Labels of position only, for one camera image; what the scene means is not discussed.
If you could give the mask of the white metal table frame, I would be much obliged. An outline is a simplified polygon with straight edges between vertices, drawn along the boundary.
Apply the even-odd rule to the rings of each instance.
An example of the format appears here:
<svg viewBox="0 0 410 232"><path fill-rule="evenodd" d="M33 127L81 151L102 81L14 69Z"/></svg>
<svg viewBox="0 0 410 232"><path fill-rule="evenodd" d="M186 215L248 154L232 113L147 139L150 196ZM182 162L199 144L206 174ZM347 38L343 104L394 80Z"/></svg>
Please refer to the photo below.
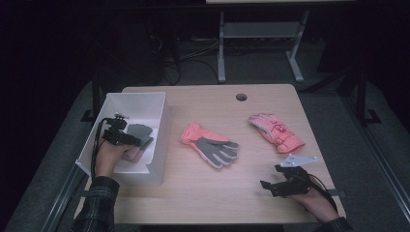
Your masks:
<svg viewBox="0 0 410 232"><path fill-rule="evenodd" d="M224 42L227 39L293 39L293 47L285 52L286 59L298 83L304 77L296 60L296 55L305 32L309 11L303 11L299 21L284 22L229 22L225 20L225 13L220 13L219 24L219 52L218 82L226 82Z"/></svg>

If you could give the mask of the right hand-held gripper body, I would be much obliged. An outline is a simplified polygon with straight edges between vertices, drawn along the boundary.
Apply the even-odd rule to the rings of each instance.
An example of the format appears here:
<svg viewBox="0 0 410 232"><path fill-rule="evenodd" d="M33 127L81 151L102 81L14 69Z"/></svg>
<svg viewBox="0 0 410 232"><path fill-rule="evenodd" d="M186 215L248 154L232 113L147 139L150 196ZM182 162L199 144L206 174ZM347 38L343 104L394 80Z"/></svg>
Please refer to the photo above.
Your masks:
<svg viewBox="0 0 410 232"><path fill-rule="evenodd" d="M285 169L282 173L285 181L272 184L272 195L288 196L307 193L310 186L310 177L308 172L304 170L303 165L316 161L318 161L318 157L289 154L285 160L279 163Z"/></svg>

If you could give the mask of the person's right hand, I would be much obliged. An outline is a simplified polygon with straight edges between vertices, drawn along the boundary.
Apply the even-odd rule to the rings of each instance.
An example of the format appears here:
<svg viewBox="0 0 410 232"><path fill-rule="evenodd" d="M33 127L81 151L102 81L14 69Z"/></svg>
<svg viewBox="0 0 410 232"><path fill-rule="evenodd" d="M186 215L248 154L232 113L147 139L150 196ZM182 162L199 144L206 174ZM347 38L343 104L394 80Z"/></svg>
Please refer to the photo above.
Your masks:
<svg viewBox="0 0 410 232"><path fill-rule="evenodd" d="M339 218L333 205L316 188L310 188L305 194L290 195L289 198L300 203L321 223Z"/></svg>

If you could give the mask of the white box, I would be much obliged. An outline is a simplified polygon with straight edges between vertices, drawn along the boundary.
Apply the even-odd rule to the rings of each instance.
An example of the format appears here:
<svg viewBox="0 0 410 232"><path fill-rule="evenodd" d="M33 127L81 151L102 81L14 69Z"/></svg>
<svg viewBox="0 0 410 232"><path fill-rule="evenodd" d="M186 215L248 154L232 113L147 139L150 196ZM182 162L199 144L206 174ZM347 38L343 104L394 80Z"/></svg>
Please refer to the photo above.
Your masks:
<svg viewBox="0 0 410 232"><path fill-rule="evenodd" d="M164 92L109 93L75 163L87 175L91 175L93 145L99 122L103 118L113 118L116 113L124 115L128 125L150 127L153 130L153 141L137 163L120 160L114 169L113 178L122 186L160 186L170 133L170 111Z"/></svg>

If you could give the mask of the pink glove with grey palm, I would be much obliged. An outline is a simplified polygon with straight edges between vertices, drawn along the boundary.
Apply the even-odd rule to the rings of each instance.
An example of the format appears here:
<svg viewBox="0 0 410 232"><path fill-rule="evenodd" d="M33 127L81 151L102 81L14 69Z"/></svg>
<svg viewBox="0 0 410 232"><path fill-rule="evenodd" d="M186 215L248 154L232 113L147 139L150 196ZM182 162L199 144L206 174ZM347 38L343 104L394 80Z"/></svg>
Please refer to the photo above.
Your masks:
<svg viewBox="0 0 410 232"><path fill-rule="evenodd" d="M238 158L238 143L214 131L204 130L196 122L186 127L180 141L192 147L205 161L217 169L229 166Z"/></svg>

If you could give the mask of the black metal stand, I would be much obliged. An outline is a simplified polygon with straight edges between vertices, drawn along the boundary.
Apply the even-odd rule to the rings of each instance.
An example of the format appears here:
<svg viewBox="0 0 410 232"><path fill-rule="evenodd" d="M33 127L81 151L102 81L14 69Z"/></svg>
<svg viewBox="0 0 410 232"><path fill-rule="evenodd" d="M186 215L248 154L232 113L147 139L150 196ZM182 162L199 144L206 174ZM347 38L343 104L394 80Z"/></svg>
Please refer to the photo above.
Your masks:
<svg viewBox="0 0 410 232"><path fill-rule="evenodd" d="M91 79L92 87L92 108L86 110L81 118L81 122L90 122L94 123L98 118L101 108L100 101L100 85L99 85L99 71L95 70Z"/></svg>
<svg viewBox="0 0 410 232"><path fill-rule="evenodd" d="M356 117L359 123L366 127L368 124L381 124L381 120L378 117L374 109L366 107L366 85L367 78L362 68L355 69L357 92L356 92Z"/></svg>

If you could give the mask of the aluminium rail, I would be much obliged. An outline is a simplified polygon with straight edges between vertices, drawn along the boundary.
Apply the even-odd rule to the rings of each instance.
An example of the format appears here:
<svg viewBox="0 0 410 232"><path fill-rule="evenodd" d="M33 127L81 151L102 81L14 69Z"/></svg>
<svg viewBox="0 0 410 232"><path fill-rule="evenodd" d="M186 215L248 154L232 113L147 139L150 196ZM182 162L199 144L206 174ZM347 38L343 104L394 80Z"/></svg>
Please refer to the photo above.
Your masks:
<svg viewBox="0 0 410 232"><path fill-rule="evenodd" d="M410 195L405 192L405 188L399 181L391 165L386 160L385 154L377 144L375 137L369 130L367 123L363 123L357 115L354 103L347 98L342 98L341 101L346 107L348 113L353 118L354 124L358 128L360 134L362 135L367 146L372 152L378 168L380 169L389 190L395 198L397 206L402 211L404 217L410 224Z"/></svg>
<svg viewBox="0 0 410 232"><path fill-rule="evenodd" d="M57 230L58 225L73 198L75 190L82 183L84 177L85 173L82 169L74 164L52 204L41 232L55 232Z"/></svg>

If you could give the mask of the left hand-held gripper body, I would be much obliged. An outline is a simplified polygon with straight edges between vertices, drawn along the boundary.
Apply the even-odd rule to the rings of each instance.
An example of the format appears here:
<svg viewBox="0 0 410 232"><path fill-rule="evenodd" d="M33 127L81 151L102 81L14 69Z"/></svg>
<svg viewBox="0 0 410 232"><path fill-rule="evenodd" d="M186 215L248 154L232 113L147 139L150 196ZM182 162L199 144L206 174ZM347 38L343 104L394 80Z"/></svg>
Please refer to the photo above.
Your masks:
<svg viewBox="0 0 410 232"><path fill-rule="evenodd" d="M124 132L127 126L125 116L120 113L115 113L113 118L105 118L108 128L104 130L102 138L113 145L132 145L131 138L134 136Z"/></svg>

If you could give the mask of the person's left hand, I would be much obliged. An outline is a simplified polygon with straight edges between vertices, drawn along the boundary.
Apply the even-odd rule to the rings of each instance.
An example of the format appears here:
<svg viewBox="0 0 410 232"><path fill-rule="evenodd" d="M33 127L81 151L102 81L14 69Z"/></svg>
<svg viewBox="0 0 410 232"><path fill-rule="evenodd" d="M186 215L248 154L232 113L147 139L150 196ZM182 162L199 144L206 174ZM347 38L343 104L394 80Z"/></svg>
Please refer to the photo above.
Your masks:
<svg viewBox="0 0 410 232"><path fill-rule="evenodd" d="M113 145L104 139L100 142L96 156L95 176L111 178L118 161L126 151L132 148L132 145Z"/></svg>

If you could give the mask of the pink glove with red print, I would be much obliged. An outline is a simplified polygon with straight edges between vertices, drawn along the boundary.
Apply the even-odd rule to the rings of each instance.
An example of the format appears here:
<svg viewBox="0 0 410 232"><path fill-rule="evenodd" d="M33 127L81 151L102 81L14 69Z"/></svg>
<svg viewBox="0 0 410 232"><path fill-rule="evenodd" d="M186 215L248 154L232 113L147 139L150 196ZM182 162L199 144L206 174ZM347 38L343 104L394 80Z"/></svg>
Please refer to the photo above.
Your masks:
<svg viewBox="0 0 410 232"><path fill-rule="evenodd" d="M251 115L249 122L258 128L267 141L277 147L280 154L291 153L305 145L305 142L289 130L275 114Z"/></svg>

